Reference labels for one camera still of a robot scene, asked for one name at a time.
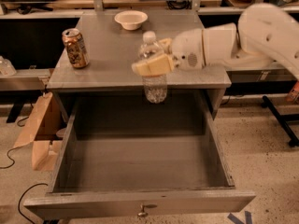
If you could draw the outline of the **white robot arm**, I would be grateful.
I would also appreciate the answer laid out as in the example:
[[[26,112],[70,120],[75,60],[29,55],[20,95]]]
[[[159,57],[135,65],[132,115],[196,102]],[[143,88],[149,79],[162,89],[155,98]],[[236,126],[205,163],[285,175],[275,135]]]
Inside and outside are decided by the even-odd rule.
[[[299,77],[299,24],[271,4],[246,8],[238,23],[196,28],[160,41],[154,33],[146,32],[143,39],[140,60],[132,64],[133,72],[142,77],[211,65],[256,70],[273,62]]]

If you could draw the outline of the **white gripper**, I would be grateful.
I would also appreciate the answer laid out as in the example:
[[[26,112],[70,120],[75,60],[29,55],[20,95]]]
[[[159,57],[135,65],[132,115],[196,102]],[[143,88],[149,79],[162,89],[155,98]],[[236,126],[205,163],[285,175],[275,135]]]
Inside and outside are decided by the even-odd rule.
[[[202,29],[193,29],[177,35],[173,41],[164,38],[159,41],[166,54],[150,57],[132,64],[135,74],[155,77],[172,72],[176,66],[181,70],[200,70],[204,66]],[[172,51],[172,58],[167,55]]]

